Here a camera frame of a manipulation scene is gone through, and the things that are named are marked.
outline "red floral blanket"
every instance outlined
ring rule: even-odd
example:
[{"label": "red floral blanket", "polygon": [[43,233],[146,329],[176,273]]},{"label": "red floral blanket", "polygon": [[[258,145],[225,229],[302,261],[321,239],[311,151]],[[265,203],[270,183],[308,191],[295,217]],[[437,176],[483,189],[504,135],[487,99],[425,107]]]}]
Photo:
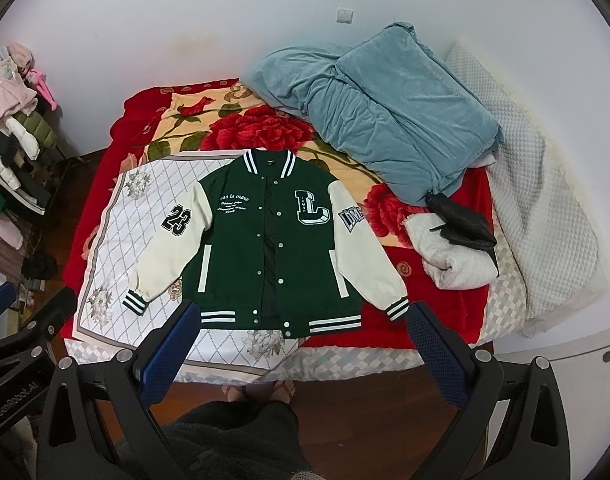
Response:
[{"label": "red floral blanket", "polygon": [[[112,129],[112,144],[102,158],[76,229],[64,282],[80,291],[86,257],[116,177],[172,153],[185,150],[267,148],[292,150],[342,180],[403,277],[411,301],[425,300],[449,328],[470,343],[483,323],[488,287],[438,290],[411,249],[402,220],[423,208],[405,205],[386,184],[361,164],[323,142],[310,124],[263,103],[237,80],[174,88],[151,88],[128,99]],[[454,200],[481,212],[491,224],[491,193],[484,169],[469,170]],[[71,336],[71,325],[62,330]],[[404,322],[391,323],[365,303],[362,329],[313,336],[305,346],[413,348]]]}]

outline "green varsity jacket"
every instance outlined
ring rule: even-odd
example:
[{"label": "green varsity jacket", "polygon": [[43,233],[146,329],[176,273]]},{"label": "green varsity jacket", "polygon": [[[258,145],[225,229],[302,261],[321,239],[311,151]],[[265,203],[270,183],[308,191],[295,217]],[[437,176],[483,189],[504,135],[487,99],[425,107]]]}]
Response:
[{"label": "green varsity jacket", "polygon": [[405,284],[345,186],[287,150],[249,150],[188,188],[130,273],[142,315],[182,275],[204,328],[285,338],[360,328],[362,298],[391,320]]}]

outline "jacket sleeve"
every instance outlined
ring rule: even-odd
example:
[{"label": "jacket sleeve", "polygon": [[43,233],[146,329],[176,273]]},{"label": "jacket sleeve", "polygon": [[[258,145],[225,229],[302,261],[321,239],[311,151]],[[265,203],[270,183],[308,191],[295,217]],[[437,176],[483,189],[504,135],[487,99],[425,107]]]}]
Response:
[{"label": "jacket sleeve", "polygon": [[336,268],[360,295],[396,321],[407,312],[405,283],[347,188],[329,185],[334,219]]},{"label": "jacket sleeve", "polygon": [[130,290],[122,304],[142,316],[151,300],[181,275],[198,252],[204,230],[213,219],[210,202],[200,182],[189,187],[156,229],[130,272]]}]

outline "blue blanket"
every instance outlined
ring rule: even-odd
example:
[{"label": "blue blanket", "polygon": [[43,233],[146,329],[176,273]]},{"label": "blue blanket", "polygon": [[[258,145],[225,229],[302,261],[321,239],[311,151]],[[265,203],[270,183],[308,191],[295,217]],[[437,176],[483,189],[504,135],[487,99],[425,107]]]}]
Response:
[{"label": "blue blanket", "polygon": [[452,194],[501,128],[445,64],[393,23],[354,48],[289,47],[245,70],[267,104],[311,122],[405,203]]}]

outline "metal screw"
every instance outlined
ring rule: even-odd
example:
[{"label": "metal screw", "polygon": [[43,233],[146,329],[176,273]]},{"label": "metal screw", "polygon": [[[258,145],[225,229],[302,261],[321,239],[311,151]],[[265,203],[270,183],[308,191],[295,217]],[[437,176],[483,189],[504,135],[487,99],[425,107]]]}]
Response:
[{"label": "metal screw", "polygon": [[542,356],[536,357],[536,366],[543,370],[547,370],[549,368],[549,361]]},{"label": "metal screw", "polygon": [[487,350],[476,350],[476,353],[474,355],[476,356],[476,359],[478,359],[482,363],[488,363],[492,360],[492,355]]},{"label": "metal screw", "polygon": [[133,355],[134,352],[132,352],[129,348],[123,348],[122,350],[118,350],[118,353],[116,354],[116,360],[119,363],[126,363],[132,358]]},{"label": "metal screw", "polygon": [[63,357],[60,361],[58,361],[58,368],[61,370],[67,370],[71,366],[71,363],[71,357]]}]

